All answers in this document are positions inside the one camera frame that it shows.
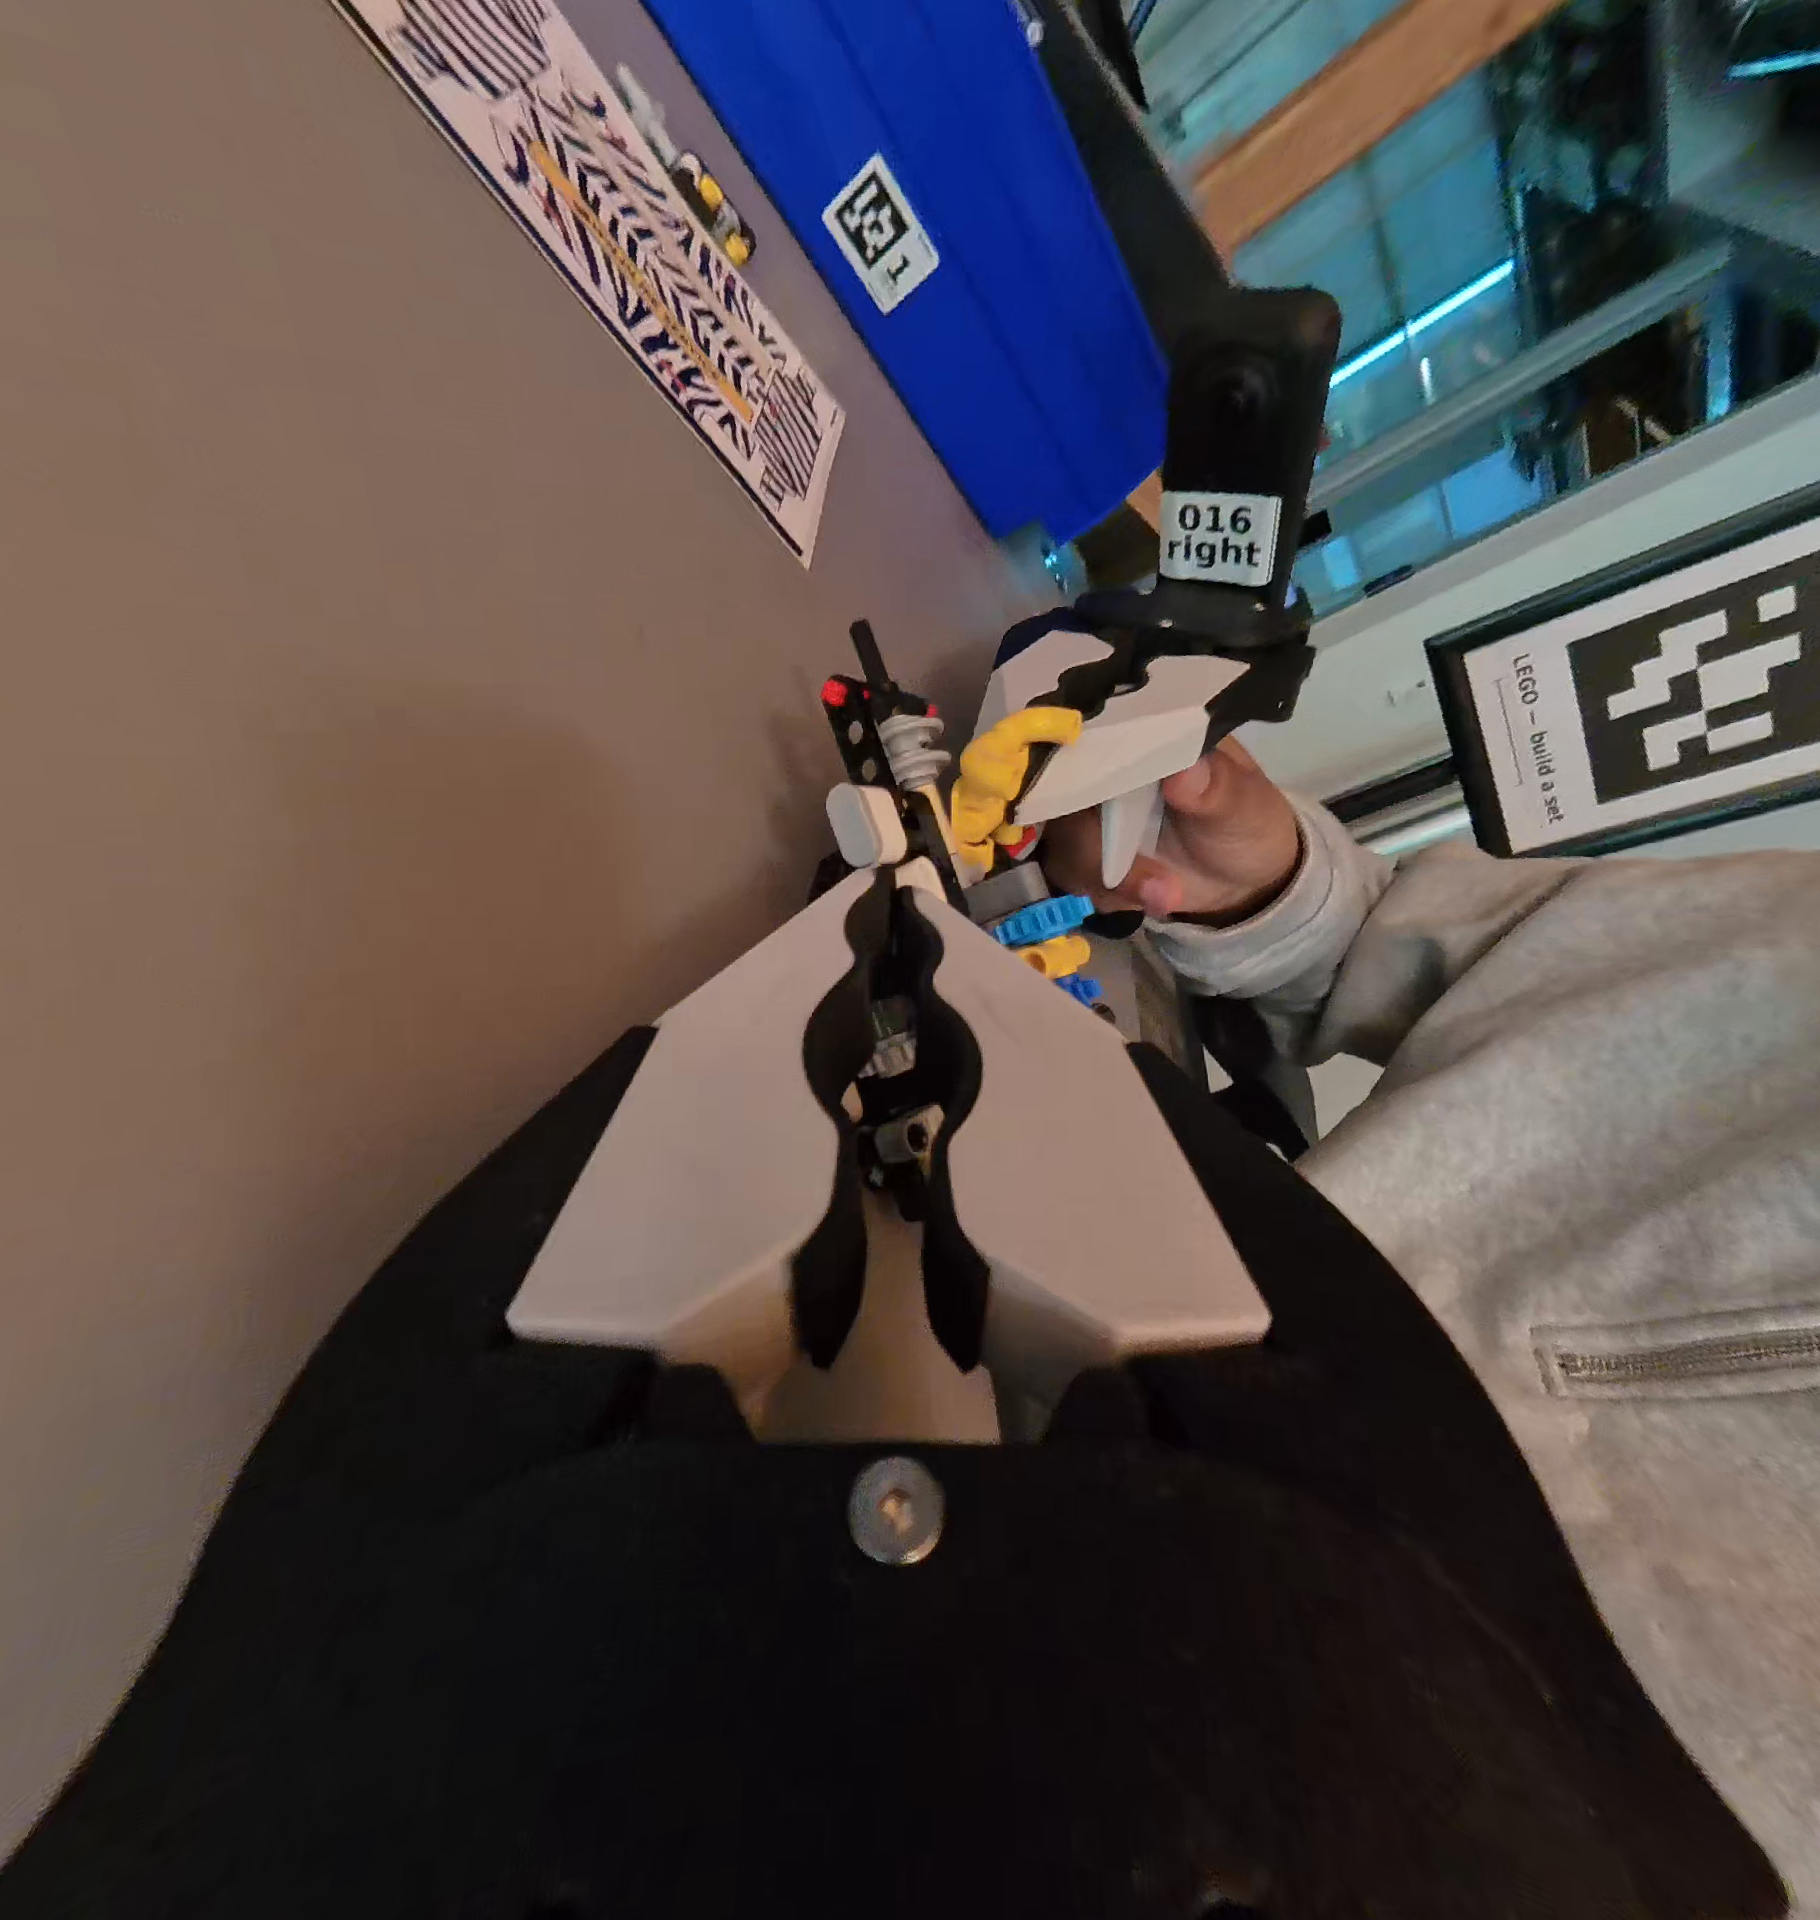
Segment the person's right hand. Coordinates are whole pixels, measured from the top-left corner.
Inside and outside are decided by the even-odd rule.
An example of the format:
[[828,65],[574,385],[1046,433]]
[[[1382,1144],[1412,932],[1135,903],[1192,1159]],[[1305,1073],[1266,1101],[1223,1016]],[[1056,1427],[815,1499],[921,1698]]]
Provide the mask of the person's right hand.
[[1295,878],[1305,841],[1284,789],[1223,737],[1161,780],[1155,850],[1132,868],[1132,899],[1161,924],[1236,927]]

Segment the striped printed instruction sheet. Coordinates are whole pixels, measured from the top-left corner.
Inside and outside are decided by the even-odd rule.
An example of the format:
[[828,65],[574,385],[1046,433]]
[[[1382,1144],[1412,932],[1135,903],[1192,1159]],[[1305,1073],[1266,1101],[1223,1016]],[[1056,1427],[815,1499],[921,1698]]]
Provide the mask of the striped printed instruction sheet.
[[556,3],[337,3],[784,549],[809,562],[846,411],[732,268]]

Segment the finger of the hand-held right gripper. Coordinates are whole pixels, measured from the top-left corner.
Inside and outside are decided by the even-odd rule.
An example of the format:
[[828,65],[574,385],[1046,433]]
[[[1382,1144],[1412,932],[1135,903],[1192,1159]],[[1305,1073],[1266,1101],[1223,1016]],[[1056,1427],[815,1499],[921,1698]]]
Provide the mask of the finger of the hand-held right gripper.
[[1086,629],[1012,629],[979,702],[979,732],[1021,708],[1065,708],[1093,720],[1132,678],[1135,643]]
[[1202,757],[1208,702],[1245,676],[1245,665],[1149,665],[1143,686],[1107,698],[1076,742],[1038,763],[1012,821],[1049,824],[1193,765]]

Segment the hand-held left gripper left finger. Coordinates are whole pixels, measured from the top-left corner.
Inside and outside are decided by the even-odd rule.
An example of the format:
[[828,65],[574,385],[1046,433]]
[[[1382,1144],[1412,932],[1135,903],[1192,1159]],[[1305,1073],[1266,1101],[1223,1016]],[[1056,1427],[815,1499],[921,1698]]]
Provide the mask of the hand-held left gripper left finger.
[[752,1421],[860,1310],[867,1211],[849,1092],[897,887],[857,873],[648,1030],[513,1307],[528,1339],[708,1368]]

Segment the blue plastic bin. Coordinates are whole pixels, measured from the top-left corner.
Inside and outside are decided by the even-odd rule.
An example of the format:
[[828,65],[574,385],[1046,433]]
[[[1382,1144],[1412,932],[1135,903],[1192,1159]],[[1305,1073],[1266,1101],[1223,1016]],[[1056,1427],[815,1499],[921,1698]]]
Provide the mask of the blue plastic bin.
[[[1161,452],[1166,372],[1034,3],[648,3],[982,528],[1065,543]],[[878,315],[821,225],[881,153],[940,266]]]

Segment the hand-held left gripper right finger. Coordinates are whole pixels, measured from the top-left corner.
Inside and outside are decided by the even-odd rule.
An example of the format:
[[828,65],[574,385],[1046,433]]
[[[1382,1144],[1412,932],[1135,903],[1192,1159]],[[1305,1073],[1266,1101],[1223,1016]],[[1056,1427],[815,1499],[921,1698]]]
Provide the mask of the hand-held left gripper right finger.
[[922,887],[922,1013],[961,1024],[931,1150],[925,1271],[997,1436],[1035,1442],[1076,1378],[1256,1347],[1272,1314],[1116,1027]]

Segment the lego technic model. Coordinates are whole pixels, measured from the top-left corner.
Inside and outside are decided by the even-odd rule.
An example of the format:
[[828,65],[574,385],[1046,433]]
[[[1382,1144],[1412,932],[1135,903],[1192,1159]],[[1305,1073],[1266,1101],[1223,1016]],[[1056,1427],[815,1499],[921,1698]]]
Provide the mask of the lego technic model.
[[[951,754],[939,708],[897,683],[867,619],[851,622],[849,641],[855,673],[837,673],[818,692],[843,784],[825,798],[834,856],[818,863],[809,894],[869,869],[921,885],[1076,1004],[1113,1022],[1086,940],[1093,909],[1052,897],[1041,873],[1006,850],[959,851],[940,789]],[[869,1033],[872,1054],[846,1095],[857,1167],[872,1196],[903,1220],[922,1220],[945,1098],[921,1067],[910,964],[897,945],[872,975]]]

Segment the wooden beam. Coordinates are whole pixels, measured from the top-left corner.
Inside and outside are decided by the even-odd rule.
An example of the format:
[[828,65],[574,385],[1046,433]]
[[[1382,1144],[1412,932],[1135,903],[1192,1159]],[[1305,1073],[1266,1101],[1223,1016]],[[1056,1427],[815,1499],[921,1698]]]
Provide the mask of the wooden beam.
[[1537,30],[1554,3],[1403,3],[1202,159],[1192,205],[1223,262],[1301,205],[1487,59]]

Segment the square marker sticker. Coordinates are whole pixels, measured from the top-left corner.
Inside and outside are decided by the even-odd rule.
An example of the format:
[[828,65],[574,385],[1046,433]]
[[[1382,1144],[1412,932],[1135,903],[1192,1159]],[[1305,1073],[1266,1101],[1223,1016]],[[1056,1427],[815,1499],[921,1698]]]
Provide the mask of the square marker sticker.
[[878,315],[894,315],[940,266],[889,162],[876,153],[825,202],[821,225]]

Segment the small loose lego pieces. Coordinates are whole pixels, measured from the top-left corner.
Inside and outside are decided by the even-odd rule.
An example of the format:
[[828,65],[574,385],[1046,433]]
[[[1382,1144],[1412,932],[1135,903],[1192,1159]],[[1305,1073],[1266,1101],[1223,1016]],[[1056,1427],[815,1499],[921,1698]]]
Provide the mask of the small loose lego pieces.
[[615,97],[621,98],[633,128],[644,134],[648,153],[669,177],[693,225],[702,228],[715,251],[724,253],[732,268],[748,268],[757,253],[752,229],[735,213],[705,162],[673,138],[662,117],[662,104],[644,91],[644,83],[636,83],[629,65],[615,65]]

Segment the framed marker sign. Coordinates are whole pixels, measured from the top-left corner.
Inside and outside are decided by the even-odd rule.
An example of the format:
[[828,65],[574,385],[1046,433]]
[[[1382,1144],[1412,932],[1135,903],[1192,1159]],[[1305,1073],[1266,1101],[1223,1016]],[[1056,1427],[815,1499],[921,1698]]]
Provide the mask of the framed marker sign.
[[1470,841],[1595,857],[1820,798],[1820,484],[1427,643]]

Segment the black frame post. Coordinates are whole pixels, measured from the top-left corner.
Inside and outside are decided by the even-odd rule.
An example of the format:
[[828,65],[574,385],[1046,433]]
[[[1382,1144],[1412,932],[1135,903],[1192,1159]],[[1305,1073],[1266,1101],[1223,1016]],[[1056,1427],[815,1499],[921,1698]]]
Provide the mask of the black frame post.
[[1232,305],[1231,272],[1186,190],[1152,147],[1129,77],[1132,55],[1116,3],[1035,3],[1038,65],[1098,217],[1180,388],[1186,348],[1207,347]]

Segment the person's right forearm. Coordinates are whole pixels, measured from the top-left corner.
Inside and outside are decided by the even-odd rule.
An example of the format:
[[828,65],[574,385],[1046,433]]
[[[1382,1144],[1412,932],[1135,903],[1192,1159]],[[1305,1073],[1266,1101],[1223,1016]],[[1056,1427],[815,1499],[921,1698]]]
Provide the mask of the person's right forearm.
[[1305,857],[1290,887],[1236,927],[1146,930],[1183,982],[1232,1000],[1290,1064],[1339,1052],[1399,1082],[1479,1079],[1586,1058],[1595,1006],[1646,970],[1646,927],[1610,868],[1464,850],[1397,868],[1292,801]]

